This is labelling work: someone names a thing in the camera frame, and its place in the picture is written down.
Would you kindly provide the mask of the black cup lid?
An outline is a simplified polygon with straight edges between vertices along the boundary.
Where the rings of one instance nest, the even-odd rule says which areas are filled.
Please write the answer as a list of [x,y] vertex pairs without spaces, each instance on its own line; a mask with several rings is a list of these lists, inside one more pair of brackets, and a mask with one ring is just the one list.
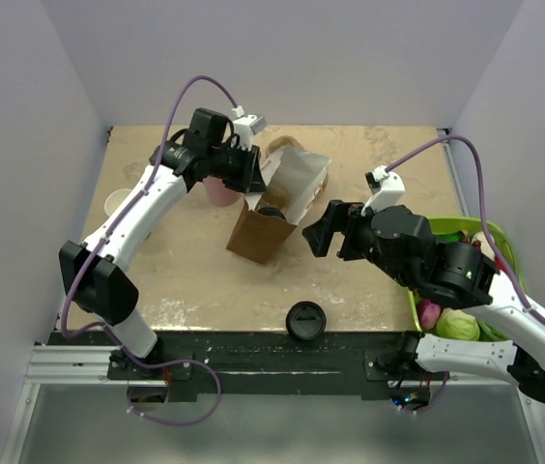
[[286,220],[284,213],[280,209],[273,206],[261,207],[257,210],[257,213],[264,217],[280,218],[282,220]]

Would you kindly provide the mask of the brown paper bag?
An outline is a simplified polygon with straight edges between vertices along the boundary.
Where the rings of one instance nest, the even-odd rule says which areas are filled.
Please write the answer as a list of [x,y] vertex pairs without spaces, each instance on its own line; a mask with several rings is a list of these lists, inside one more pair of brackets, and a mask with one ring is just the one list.
[[244,199],[226,249],[258,264],[269,262],[326,188],[330,158],[284,146],[265,160],[266,191]]

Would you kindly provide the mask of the cardboard two-cup carrier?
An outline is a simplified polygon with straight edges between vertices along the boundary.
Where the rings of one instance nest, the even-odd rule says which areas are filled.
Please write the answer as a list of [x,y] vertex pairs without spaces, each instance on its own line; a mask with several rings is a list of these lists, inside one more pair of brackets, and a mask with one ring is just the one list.
[[275,208],[283,209],[291,204],[292,195],[283,187],[269,186],[261,201]]

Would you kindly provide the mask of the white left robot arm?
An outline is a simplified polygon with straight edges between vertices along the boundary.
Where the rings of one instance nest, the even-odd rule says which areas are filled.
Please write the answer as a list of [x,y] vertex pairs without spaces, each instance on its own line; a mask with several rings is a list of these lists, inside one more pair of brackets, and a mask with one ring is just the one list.
[[237,107],[232,116],[198,108],[189,126],[164,137],[141,179],[95,232],[59,251],[66,305],[95,315],[130,352],[129,367],[142,379],[157,377],[163,355],[158,337],[137,310],[139,292],[127,275],[132,259],[158,221],[193,186],[208,177],[237,193],[262,193],[260,149],[253,137],[262,116]]

